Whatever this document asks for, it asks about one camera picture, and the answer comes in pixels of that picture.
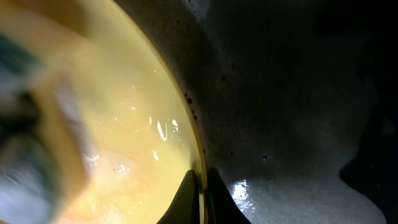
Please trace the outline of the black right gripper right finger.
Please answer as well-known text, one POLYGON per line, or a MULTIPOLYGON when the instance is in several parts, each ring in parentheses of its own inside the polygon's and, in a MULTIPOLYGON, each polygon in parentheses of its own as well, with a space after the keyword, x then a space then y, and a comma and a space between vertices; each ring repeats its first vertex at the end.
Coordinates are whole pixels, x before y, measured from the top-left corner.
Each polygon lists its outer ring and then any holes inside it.
POLYGON ((250 224, 232 199, 219 172, 215 168, 207 171, 208 186, 205 190, 208 207, 208 223, 250 224))

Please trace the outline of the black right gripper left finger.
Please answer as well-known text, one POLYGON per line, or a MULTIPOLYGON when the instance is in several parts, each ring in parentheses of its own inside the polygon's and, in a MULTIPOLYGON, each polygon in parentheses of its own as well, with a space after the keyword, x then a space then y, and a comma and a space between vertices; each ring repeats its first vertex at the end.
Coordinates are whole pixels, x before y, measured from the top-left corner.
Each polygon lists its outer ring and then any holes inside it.
POLYGON ((200 203, 198 179, 188 170, 170 204, 157 224, 199 224, 200 203))

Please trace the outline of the yellow plate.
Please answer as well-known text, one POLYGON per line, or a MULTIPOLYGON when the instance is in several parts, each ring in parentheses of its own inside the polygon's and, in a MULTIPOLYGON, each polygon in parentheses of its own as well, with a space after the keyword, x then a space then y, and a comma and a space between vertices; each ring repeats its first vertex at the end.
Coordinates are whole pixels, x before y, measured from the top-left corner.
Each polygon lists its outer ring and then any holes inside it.
POLYGON ((182 92, 114 1, 2 1, 2 35, 69 63, 96 155, 84 191, 52 223, 157 223, 188 170, 205 223, 204 163, 182 92))

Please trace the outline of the green yellow sponge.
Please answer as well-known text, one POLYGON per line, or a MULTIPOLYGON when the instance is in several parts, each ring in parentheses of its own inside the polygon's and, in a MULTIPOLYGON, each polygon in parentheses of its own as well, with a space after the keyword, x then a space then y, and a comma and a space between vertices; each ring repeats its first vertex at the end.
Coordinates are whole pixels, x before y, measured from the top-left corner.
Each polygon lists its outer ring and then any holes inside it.
POLYGON ((1 221, 52 223, 84 191, 96 155, 61 57, 1 36, 1 221))

